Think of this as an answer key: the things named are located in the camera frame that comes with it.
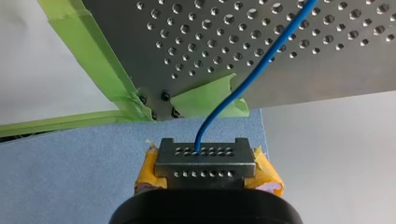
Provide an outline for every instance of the blue wire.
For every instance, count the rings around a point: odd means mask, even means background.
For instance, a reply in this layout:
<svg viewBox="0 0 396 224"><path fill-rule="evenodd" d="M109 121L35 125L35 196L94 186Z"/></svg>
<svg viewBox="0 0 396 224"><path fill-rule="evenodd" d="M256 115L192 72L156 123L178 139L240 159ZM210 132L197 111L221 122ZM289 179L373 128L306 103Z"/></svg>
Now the blue wire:
<svg viewBox="0 0 396 224"><path fill-rule="evenodd" d="M315 4L318 0L308 0L305 6L299 11L297 16L290 22L288 27L283 31L283 33L279 36L276 42L268 49L265 53L262 60L259 62L257 67L253 70L253 72L245 79L238 88L235 89L227 98L225 98L213 112L206 118L204 123L201 125L201 128L198 131L198 134L195 137L195 151L199 152L201 150L201 141L204 132L207 127L212 123L212 121L221 113L224 108L227 107L230 103L232 103L238 96L242 94L255 80L256 78L262 74L265 70L265 67L268 65L269 61L275 56L276 52L282 47L282 45L288 40L289 36L291 36L294 31L300 26L301 22L305 19L305 17L311 12L314 8Z"/></svg>

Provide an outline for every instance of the green tape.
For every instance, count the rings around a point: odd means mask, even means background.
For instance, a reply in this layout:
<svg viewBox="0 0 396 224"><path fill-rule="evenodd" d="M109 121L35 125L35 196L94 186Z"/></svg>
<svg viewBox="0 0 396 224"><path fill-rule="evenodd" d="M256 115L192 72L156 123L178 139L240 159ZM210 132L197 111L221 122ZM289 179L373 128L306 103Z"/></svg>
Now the green tape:
<svg viewBox="0 0 396 224"><path fill-rule="evenodd" d="M186 91L171 99L172 106L185 118L205 117L231 93L230 81L236 74L212 81ZM221 112L220 117L248 117L248 104L244 99L234 100Z"/></svg>
<svg viewBox="0 0 396 224"><path fill-rule="evenodd" d="M81 0L39 0L49 23L96 86L130 121L151 120L136 89Z"/></svg>

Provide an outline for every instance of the black object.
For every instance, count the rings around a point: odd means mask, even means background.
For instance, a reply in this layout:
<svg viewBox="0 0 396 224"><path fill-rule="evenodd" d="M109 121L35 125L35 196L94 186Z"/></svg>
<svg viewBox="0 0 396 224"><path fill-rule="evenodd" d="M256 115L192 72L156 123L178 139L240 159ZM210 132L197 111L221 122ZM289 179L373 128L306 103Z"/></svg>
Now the black object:
<svg viewBox="0 0 396 224"><path fill-rule="evenodd" d="M155 189L123 203L110 224L302 224L283 199L255 189Z"/></svg>
<svg viewBox="0 0 396 224"><path fill-rule="evenodd" d="M253 151L247 138L234 143L175 143L163 138L154 172L166 177L169 189L242 189L245 177L256 171Z"/></svg>
<svg viewBox="0 0 396 224"><path fill-rule="evenodd" d="M174 118L174 119L178 119L178 118L180 118L180 113L178 113L178 111L177 111L177 110L175 110L175 108L174 108L174 107L172 107L172 113L171 113L171 116L172 116L172 118Z"/></svg>
<svg viewBox="0 0 396 224"><path fill-rule="evenodd" d="M171 99L171 94L169 94L168 91L163 91L163 93L161 94L161 99L163 101L169 101Z"/></svg>

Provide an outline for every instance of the perforated metal sheet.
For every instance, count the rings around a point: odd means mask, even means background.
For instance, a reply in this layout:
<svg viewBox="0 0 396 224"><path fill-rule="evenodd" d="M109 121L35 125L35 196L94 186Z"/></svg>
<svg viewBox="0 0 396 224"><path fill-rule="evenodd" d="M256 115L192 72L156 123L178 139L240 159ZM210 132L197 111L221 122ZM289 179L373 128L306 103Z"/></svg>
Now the perforated metal sheet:
<svg viewBox="0 0 396 224"><path fill-rule="evenodd" d="M160 119L161 100L238 74L237 86L304 2L85 0L131 80ZM396 89L396 2L319 0L259 80L251 108Z"/></svg>

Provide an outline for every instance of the hole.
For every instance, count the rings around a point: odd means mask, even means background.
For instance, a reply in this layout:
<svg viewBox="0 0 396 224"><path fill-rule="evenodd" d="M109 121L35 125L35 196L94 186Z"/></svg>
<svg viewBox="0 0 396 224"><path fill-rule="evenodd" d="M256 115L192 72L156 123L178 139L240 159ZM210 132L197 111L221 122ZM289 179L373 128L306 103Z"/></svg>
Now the hole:
<svg viewBox="0 0 396 224"><path fill-rule="evenodd" d="M361 41L361 46L362 47L364 47L364 46L366 46L366 45L368 45L369 44L369 40L368 39L363 39L362 41Z"/></svg>
<svg viewBox="0 0 396 224"><path fill-rule="evenodd" d="M301 22L299 28L300 28L300 30L303 30L303 29L307 28L308 26L309 26L309 22L306 21L306 20L303 20L303 21Z"/></svg>
<svg viewBox="0 0 396 224"><path fill-rule="evenodd" d="M173 4L172 10L174 11L175 14L179 14L183 10L183 6L181 4Z"/></svg>
<svg viewBox="0 0 396 224"><path fill-rule="evenodd" d="M157 47L157 49L160 49L163 47L163 42L157 41L157 43L155 43L155 46Z"/></svg>
<svg viewBox="0 0 396 224"><path fill-rule="evenodd" d="M217 30L217 34L218 34L218 35L224 35L224 33L225 33L225 31L224 31L223 29L221 29L221 28L219 28L219 29Z"/></svg>
<svg viewBox="0 0 396 224"><path fill-rule="evenodd" d="M212 14L212 16L218 15L219 12L220 12L220 10L219 10L217 7L212 7L212 8L210 9L210 14Z"/></svg>
<svg viewBox="0 0 396 224"><path fill-rule="evenodd" d="M160 18L160 16L161 16L161 11L160 10L155 9L155 8L151 10L151 17L153 19L157 20L157 19Z"/></svg>
<svg viewBox="0 0 396 224"><path fill-rule="evenodd" d="M212 73L214 71L215 71L215 69L213 67L208 67L207 68L207 73Z"/></svg>
<svg viewBox="0 0 396 224"><path fill-rule="evenodd" d="M341 32L341 31L343 31L345 29L346 29L346 26L343 23L337 25L337 31L338 32Z"/></svg>
<svg viewBox="0 0 396 224"><path fill-rule="evenodd" d="M238 42L239 37L237 35L230 35L228 40L230 41L231 44L235 44L236 42Z"/></svg>
<svg viewBox="0 0 396 224"><path fill-rule="evenodd" d="M152 29L155 28L154 24L152 24L151 22L149 22L149 23L147 24L147 27L148 27L148 30L152 30Z"/></svg>
<svg viewBox="0 0 396 224"><path fill-rule="evenodd" d="M297 52L296 52L296 51L293 51L293 52L289 55L289 57L291 57L291 58L297 57Z"/></svg>
<svg viewBox="0 0 396 224"><path fill-rule="evenodd" d="M202 65L204 65L204 64L202 63L201 60L197 60L197 61L194 62L194 66L195 66L196 68L200 68L200 67L202 67Z"/></svg>
<svg viewBox="0 0 396 224"><path fill-rule="evenodd" d="M336 50L341 50L341 49L343 49L343 48L344 48L344 45L341 44L341 43L339 43L339 44L337 44L337 45L335 46L335 49L336 49Z"/></svg>
<svg viewBox="0 0 396 224"><path fill-rule="evenodd" d="M277 25L277 26L274 28L274 33L275 33L276 35L280 35L280 34L283 32L284 29L285 29L285 27L284 27L283 25Z"/></svg>
<svg viewBox="0 0 396 224"><path fill-rule="evenodd" d="M247 12L247 18L250 20L255 19L259 15L259 12L257 11L256 8L251 8Z"/></svg>
<svg viewBox="0 0 396 224"><path fill-rule="evenodd" d="M201 34L201 33L195 34L195 39L201 40L202 38L204 38L204 35L203 35L203 34Z"/></svg>
<svg viewBox="0 0 396 224"><path fill-rule="evenodd" d="M239 61L239 60L241 60L243 58L243 55L241 54L241 53L239 53L239 52L236 52L234 55L233 55L233 59L235 60L235 61Z"/></svg>
<svg viewBox="0 0 396 224"><path fill-rule="evenodd" d="M297 8L303 8L305 6L305 0L297 1Z"/></svg>
<svg viewBox="0 0 396 224"><path fill-rule="evenodd" d="M209 52L206 50L202 51L202 57L206 58L207 56L209 56Z"/></svg>
<svg viewBox="0 0 396 224"><path fill-rule="evenodd" d="M197 50L197 46L191 43L187 46L187 49L189 50L189 52L195 52Z"/></svg>
<svg viewBox="0 0 396 224"><path fill-rule="evenodd" d="M378 13L379 15L382 15L384 13L386 13L389 10L389 5L388 4L382 4L381 6L379 6L376 9L376 13Z"/></svg>
<svg viewBox="0 0 396 224"><path fill-rule="evenodd" d="M227 47L221 49L222 53L228 53L230 50Z"/></svg>
<svg viewBox="0 0 396 224"><path fill-rule="evenodd" d="M371 19L366 19L363 21L363 26L369 26L373 21Z"/></svg>
<svg viewBox="0 0 396 224"><path fill-rule="evenodd" d="M241 23L241 24L239 24L239 26L238 26L238 29L240 30L240 31L244 31L244 30L246 30L248 28L248 26L246 25L246 24L244 24L244 23Z"/></svg>
<svg viewBox="0 0 396 224"><path fill-rule="evenodd" d="M312 9L312 15L313 16L317 16L320 13L320 8L318 7L314 7L314 9Z"/></svg>
<svg viewBox="0 0 396 224"><path fill-rule="evenodd" d="M138 3L136 3L136 7L137 7L137 9L139 9L139 10L143 10L143 8L145 7L145 4L142 3L142 2L138 2Z"/></svg>
<svg viewBox="0 0 396 224"><path fill-rule="evenodd" d="M214 40L214 39L210 39L210 40L207 41L207 45L208 45L210 48L213 49L215 46L218 45L218 41L216 41L216 40Z"/></svg>
<svg viewBox="0 0 396 224"><path fill-rule="evenodd" d="M312 49L312 53L313 54L319 54L320 53L320 49L319 48L314 48L314 49Z"/></svg>
<svg viewBox="0 0 396 224"><path fill-rule="evenodd" d="M357 32L357 31L351 31L351 32L349 32L349 33L347 34L347 38L348 38L349 40L356 39L358 36L359 36L359 32Z"/></svg>
<svg viewBox="0 0 396 224"><path fill-rule="evenodd" d="M173 18L168 18L168 20L166 20L166 23L168 23L168 25L173 25L175 24L175 20Z"/></svg>
<svg viewBox="0 0 396 224"><path fill-rule="evenodd" d="M332 35L326 35L325 37L323 37L323 44L330 44L334 41L334 37L332 37Z"/></svg>
<svg viewBox="0 0 396 224"><path fill-rule="evenodd" d="M183 35L186 35L187 33L190 32L190 26L188 26L188 25L182 25L182 26L180 26L180 32L181 32Z"/></svg>
<svg viewBox="0 0 396 224"><path fill-rule="evenodd" d="M356 20L357 18L359 18L361 16L361 11L358 9L353 9L350 13L349 13L349 18L352 20Z"/></svg>
<svg viewBox="0 0 396 224"><path fill-rule="evenodd" d="M327 15L327 16L324 17L323 23L325 25L330 25L330 24L332 24L334 22L334 20L335 20L335 17L333 15Z"/></svg>
<svg viewBox="0 0 396 224"><path fill-rule="evenodd" d="M244 43L243 47L244 47L244 49L249 49L250 48L250 44L249 43Z"/></svg>
<svg viewBox="0 0 396 224"><path fill-rule="evenodd" d="M205 0L195 0L194 4L197 8L203 8L205 6Z"/></svg>
<svg viewBox="0 0 396 224"><path fill-rule="evenodd" d="M210 20L204 20L202 21L202 28L204 29L210 29L212 27L212 21Z"/></svg>
<svg viewBox="0 0 396 224"><path fill-rule="evenodd" d="M390 41L394 40L394 38L395 38L395 35L388 35L387 36L387 42L390 42Z"/></svg>
<svg viewBox="0 0 396 224"><path fill-rule="evenodd" d="M282 47L280 47L280 49L278 49L277 52L278 52L278 53L281 53L281 52L283 52L283 51L285 51L285 50L286 50L286 46L285 46L285 45L282 45Z"/></svg>
<svg viewBox="0 0 396 224"><path fill-rule="evenodd" d="M184 69L184 66L183 66L183 64L178 63L177 65L175 65L175 68L176 68L177 71L180 72L180 71L182 71Z"/></svg>
<svg viewBox="0 0 396 224"><path fill-rule="evenodd" d="M240 10L243 6L244 6L244 4L239 1L235 2L235 4L233 4L233 8L235 8L235 10Z"/></svg>
<svg viewBox="0 0 396 224"><path fill-rule="evenodd" d="M315 29L312 31L312 36L317 36L320 35L320 30L319 29Z"/></svg>
<svg viewBox="0 0 396 224"><path fill-rule="evenodd" d="M296 15L294 15L294 13L289 13L288 15L286 15L286 20L292 21L294 19L294 17L296 17Z"/></svg>
<svg viewBox="0 0 396 224"><path fill-rule="evenodd" d="M160 36L161 36L162 38L166 38L166 37L169 36L169 32L168 32L168 31L165 31L165 30L161 30L161 31L160 31Z"/></svg>
<svg viewBox="0 0 396 224"><path fill-rule="evenodd" d="M233 23L233 15L232 14L225 15L224 23L226 23L227 25L230 25L231 23Z"/></svg>
<svg viewBox="0 0 396 224"><path fill-rule="evenodd" d="M308 48L308 47L309 47L309 40L304 39L304 40L302 40L302 41L300 42L300 48L301 48L301 49L306 49L306 48Z"/></svg>
<svg viewBox="0 0 396 224"><path fill-rule="evenodd" d="M344 10L347 7L347 3L346 2L342 2L340 4L338 4L338 10Z"/></svg>
<svg viewBox="0 0 396 224"><path fill-rule="evenodd" d="M280 3L274 3L271 9L274 14L277 14L283 10L283 6Z"/></svg>
<svg viewBox="0 0 396 224"><path fill-rule="evenodd" d="M264 41L265 45L271 45L273 42L274 42L274 40L271 38L266 38Z"/></svg>
<svg viewBox="0 0 396 224"><path fill-rule="evenodd" d="M291 40L295 39L296 37L297 37L297 35L291 34L291 35L289 36L289 40L291 41Z"/></svg>
<svg viewBox="0 0 396 224"><path fill-rule="evenodd" d="M190 13L190 14L189 14L189 20L190 20L190 21L195 21L195 19L197 19L197 14L195 14L195 13Z"/></svg>
<svg viewBox="0 0 396 224"><path fill-rule="evenodd" d="M177 54L177 50L175 48L169 48L168 53L171 56L175 56Z"/></svg>
<svg viewBox="0 0 396 224"><path fill-rule="evenodd" d="M262 32L260 32L259 30L254 30L251 32L250 36L252 39L257 39L262 36Z"/></svg>
<svg viewBox="0 0 396 224"><path fill-rule="evenodd" d="M374 35L381 35L385 32L385 27L383 25L374 28Z"/></svg>
<svg viewBox="0 0 396 224"><path fill-rule="evenodd" d="M256 57L261 57L263 54L264 54L263 49L255 49L254 50L254 56L256 56Z"/></svg>
<svg viewBox="0 0 396 224"><path fill-rule="evenodd" d="M222 63L222 59L218 56L218 57L213 59L213 63L214 64L220 64L220 63Z"/></svg>

